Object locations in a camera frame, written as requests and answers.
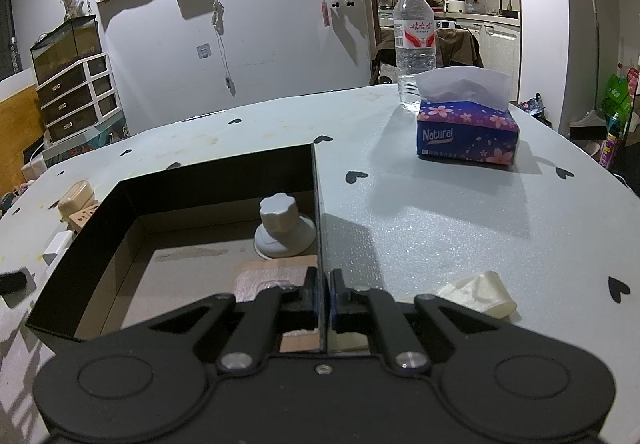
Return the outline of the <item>white usb charger cube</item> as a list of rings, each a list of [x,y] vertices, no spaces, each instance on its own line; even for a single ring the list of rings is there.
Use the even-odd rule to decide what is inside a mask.
[[[72,230],[62,230],[62,232],[56,233],[43,251],[43,261],[50,265],[70,246],[74,237],[75,233]]]

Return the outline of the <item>white drawer cabinet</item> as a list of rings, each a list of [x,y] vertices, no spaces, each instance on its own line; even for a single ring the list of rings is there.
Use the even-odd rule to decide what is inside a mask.
[[[85,132],[122,112],[106,53],[73,62],[36,86],[40,114],[52,143]]]

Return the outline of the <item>purple floral tissue box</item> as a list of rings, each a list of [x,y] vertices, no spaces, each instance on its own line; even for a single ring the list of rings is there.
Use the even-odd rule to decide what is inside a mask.
[[[416,75],[416,154],[510,167],[520,128],[509,105],[511,77],[474,66],[436,68]]]

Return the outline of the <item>black cardboard box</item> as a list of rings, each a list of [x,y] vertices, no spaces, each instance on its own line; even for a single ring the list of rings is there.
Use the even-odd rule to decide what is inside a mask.
[[[26,320],[58,352],[218,292],[259,264],[263,199],[318,210],[311,144],[183,164],[119,182],[56,264]]]

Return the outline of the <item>crumpled white tissue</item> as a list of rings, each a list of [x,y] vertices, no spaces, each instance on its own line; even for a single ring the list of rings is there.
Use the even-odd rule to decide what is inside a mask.
[[[518,308],[499,274],[494,271],[459,279],[433,290],[432,294],[497,320],[511,316]]]

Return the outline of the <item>clear plastic water bottle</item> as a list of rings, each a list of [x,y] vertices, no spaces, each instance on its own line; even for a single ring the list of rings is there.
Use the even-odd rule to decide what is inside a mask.
[[[416,75],[436,68],[434,12],[426,0],[398,0],[393,10],[396,77],[401,105],[420,108]]]

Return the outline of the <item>glass fish tank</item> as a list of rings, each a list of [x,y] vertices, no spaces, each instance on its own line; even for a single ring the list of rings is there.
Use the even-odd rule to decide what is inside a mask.
[[[43,84],[85,57],[102,52],[96,15],[67,19],[44,34],[31,48],[35,78]]]

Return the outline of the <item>white suction knob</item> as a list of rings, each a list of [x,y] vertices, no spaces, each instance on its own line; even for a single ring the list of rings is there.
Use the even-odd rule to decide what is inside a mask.
[[[262,222],[255,230],[254,247],[264,259],[299,256],[316,240],[316,226],[299,213],[293,196],[277,193],[259,203]]]

